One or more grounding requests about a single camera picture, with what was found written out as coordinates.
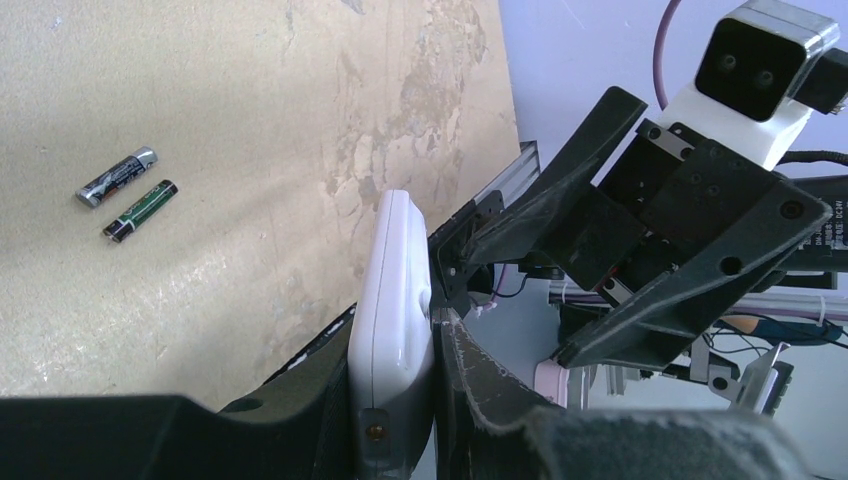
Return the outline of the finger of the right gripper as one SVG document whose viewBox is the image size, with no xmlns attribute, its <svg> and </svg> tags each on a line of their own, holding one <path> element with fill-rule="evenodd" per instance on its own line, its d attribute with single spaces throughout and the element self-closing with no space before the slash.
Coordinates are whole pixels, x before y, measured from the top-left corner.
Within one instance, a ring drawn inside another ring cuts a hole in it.
<svg viewBox="0 0 848 480">
<path fill-rule="evenodd" d="M 472 264 L 501 263 L 539 248 L 646 109 L 646 102 L 623 88 L 608 88 L 537 180 L 471 236 L 463 259 Z"/>
<path fill-rule="evenodd" d="M 565 368 L 611 364 L 664 370 L 748 293 L 789 271 L 828 272 L 832 248 L 802 239 L 832 221 L 832 180 L 796 181 L 673 274 L 606 314 L 563 306 L 554 359 Z"/>
</svg>

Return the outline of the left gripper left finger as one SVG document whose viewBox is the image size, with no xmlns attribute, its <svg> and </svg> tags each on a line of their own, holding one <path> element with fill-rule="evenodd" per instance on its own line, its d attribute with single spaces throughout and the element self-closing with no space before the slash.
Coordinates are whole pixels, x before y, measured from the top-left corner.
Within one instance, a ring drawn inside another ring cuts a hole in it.
<svg viewBox="0 0 848 480">
<path fill-rule="evenodd" d="M 253 392 L 218 411 L 179 395 L 1 403 L 5 479 L 350 479 L 342 313 Z"/>
</svg>

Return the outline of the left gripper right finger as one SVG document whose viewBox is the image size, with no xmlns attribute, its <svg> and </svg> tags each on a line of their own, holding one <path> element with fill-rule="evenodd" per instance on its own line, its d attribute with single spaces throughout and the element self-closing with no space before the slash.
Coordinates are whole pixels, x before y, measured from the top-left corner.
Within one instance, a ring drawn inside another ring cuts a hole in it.
<svg viewBox="0 0 848 480">
<path fill-rule="evenodd" d="M 772 420 L 738 410 L 566 409 L 527 387 L 450 308 L 432 314 L 440 479 L 808 479 Z"/>
</svg>

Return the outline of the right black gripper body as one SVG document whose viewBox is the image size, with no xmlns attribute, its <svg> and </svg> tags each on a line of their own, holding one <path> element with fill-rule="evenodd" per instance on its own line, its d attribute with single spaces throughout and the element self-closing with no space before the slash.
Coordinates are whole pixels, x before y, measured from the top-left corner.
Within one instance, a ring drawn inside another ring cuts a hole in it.
<svg viewBox="0 0 848 480">
<path fill-rule="evenodd" d="M 793 183 L 702 141 L 680 160 L 638 135 L 604 177 L 519 265 L 562 270 L 588 290 L 635 294 L 673 274 Z"/>
</svg>

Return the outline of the white remote control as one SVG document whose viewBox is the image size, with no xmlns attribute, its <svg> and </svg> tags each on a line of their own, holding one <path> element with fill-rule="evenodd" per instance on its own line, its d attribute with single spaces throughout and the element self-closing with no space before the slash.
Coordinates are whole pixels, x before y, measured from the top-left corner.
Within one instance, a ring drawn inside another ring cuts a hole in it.
<svg viewBox="0 0 848 480">
<path fill-rule="evenodd" d="M 434 419 L 427 229 L 408 192 L 380 200 L 347 363 L 355 475 L 407 479 Z"/>
</svg>

